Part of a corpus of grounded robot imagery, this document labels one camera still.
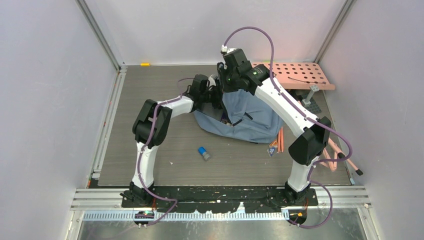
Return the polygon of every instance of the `blue fabric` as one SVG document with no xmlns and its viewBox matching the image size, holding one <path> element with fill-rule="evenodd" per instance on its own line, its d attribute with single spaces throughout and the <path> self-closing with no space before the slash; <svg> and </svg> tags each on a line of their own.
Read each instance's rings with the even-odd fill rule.
<svg viewBox="0 0 424 240">
<path fill-rule="evenodd" d="M 242 121 L 235 126 L 230 126 L 196 110 L 194 117 L 202 129 L 220 136 L 248 142 L 271 143 L 283 125 L 283 120 L 271 107 L 244 90 L 224 93 L 222 103 L 231 123 Z"/>
</svg>

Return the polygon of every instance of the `white panel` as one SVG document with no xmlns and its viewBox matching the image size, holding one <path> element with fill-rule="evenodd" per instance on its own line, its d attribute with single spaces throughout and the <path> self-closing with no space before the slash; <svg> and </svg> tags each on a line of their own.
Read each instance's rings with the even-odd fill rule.
<svg viewBox="0 0 424 240">
<path fill-rule="evenodd" d="M 357 1 L 321 67 L 386 239 L 423 238 L 424 1 Z"/>
<path fill-rule="evenodd" d="M 75 0 L 2 1 L 1 239 L 64 239 L 115 69 Z"/>
<path fill-rule="evenodd" d="M 344 0 L 96 0 L 127 65 L 216 64 L 237 28 L 268 32 L 278 61 L 313 61 Z M 230 47 L 252 61 L 269 61 L 259 32 L 235 35 Z"/>
</svg>

